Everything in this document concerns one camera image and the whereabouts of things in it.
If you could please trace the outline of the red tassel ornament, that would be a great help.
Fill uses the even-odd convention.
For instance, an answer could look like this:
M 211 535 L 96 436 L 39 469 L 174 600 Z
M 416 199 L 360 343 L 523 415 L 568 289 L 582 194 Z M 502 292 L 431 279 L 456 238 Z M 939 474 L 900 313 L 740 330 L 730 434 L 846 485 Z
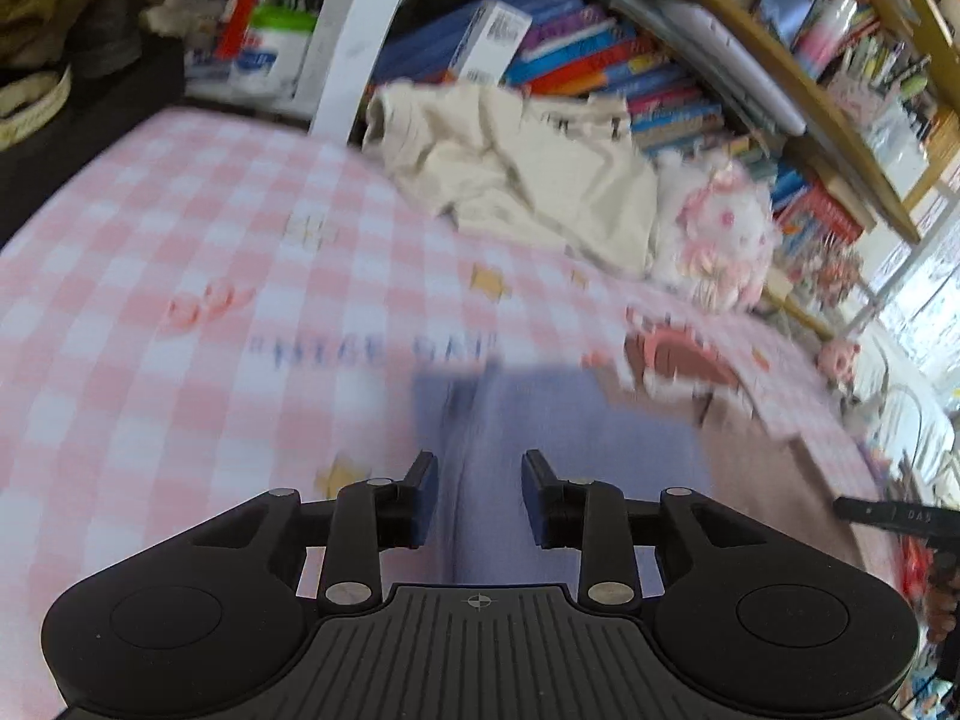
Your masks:
M 229 20 L 226 21 L 220 42 L 215 49 L 215 59 L 228 62 L 238 55 L 247 23 L 258 3 L 259 0 L 235 0 L 233 11 L 229 15 Z

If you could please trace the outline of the white pink plush bunny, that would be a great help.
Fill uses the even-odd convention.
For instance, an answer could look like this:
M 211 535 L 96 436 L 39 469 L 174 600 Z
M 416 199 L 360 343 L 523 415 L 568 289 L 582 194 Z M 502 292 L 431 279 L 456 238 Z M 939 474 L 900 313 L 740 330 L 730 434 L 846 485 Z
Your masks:
M 722 149 L 654 156 L 658 214 L 647 277 L 709 314 L 747 312 L 761 298 L 781 232 L 770 187 Z

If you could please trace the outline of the pink checkered desk mat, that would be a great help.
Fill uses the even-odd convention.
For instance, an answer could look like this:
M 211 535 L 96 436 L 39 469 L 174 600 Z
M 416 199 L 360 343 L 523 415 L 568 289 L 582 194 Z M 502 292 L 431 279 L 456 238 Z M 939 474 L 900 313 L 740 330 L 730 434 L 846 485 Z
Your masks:
M 589 263 L 469 238 L 358 153 L 169 109 L 2 252 L 2 712 L 60 707 L 39 647 L 76 580 L 346 455 L 412 451 L 410 380 L 616 355 L 635 314 L 695 327 L 830 488 L 874 482 L 809 358 Z

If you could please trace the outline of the cream beige garment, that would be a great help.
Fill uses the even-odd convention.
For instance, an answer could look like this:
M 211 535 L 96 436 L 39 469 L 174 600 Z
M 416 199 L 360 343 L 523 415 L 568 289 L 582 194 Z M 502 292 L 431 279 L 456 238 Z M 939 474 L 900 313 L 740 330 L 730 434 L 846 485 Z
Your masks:
M 658 174 L 619 96 L 387 83 L 366 107 L 363 153 L 410 205 L 464 234 L 568 252 L 622 277 L 649 268 Z

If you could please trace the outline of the row of colourful books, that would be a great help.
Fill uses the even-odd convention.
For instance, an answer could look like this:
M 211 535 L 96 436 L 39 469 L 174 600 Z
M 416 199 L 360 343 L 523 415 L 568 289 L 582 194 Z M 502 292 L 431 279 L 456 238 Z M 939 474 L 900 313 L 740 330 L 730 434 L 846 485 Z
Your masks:
M 368 86 L 439 85 L 482 0 L 469 0 L 391 37 Z M 625 99 L 633 133 L 656 153 L 698 148 L 732 115 L 771 135 L 800 137 L 807 121 L 715 15 L 698 5 L 643 0 L 501 0 L 532 25 L 500 85 L 532 96 Z

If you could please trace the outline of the white green lidded jar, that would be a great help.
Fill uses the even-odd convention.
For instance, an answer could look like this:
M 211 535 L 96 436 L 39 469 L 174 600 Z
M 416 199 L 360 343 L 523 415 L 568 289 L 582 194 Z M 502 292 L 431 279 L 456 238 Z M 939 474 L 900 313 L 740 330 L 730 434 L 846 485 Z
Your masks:
M 229 84 L 249 96 L 291 98 L 316 21 L 309 11 L 259 5 L 231 64 Z

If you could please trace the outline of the white usmile box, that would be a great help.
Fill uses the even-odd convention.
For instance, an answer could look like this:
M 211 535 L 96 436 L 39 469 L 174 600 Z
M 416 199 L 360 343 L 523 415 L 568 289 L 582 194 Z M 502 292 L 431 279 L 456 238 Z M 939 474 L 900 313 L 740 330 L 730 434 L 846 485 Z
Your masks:
M 448 82 L 501 83 L 532 25 L 532 16 L 501 0 L 482 0 L 444 71 Z

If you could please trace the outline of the red boxed book set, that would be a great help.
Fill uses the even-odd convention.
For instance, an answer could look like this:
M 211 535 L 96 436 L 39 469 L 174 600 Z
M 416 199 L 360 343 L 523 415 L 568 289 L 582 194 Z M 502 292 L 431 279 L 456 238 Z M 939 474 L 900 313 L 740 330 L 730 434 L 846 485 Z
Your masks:
M 846 247 L 861 238 L 864 227 L 833 195 L 812 185 L 776 216 L 781 242 L 773 262 L 781 270 L 796 270 L 823 247 Z

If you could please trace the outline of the purple and mauve sweater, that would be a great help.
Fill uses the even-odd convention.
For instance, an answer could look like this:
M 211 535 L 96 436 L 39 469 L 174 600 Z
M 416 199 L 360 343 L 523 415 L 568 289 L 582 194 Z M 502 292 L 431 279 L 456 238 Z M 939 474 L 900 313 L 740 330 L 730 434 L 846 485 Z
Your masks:
M 605 367 L 488 366 L 475 376 L 421 374 L 413 408 L 416 442 L 439 460 L 418 580 L 578 583 L 578 555 L 540 550 L 532 536 L 521 479 L 529 450 L 562 478 L 603 481 L 639 500 L 690 488 L 851 566 L 864 562 L 804 440 L 771 437 L 718 395 L 653 400 Z

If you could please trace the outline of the small pink plush toy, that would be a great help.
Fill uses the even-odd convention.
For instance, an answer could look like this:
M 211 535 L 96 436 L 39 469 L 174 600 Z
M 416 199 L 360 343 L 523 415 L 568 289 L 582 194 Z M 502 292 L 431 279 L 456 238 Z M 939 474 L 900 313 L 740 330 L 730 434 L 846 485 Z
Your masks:
M 828 382 L 851 385 L 856 378 L 856 364 L 861 344 L 846 338 L 827 341 L 815 355 L 815 366 Z

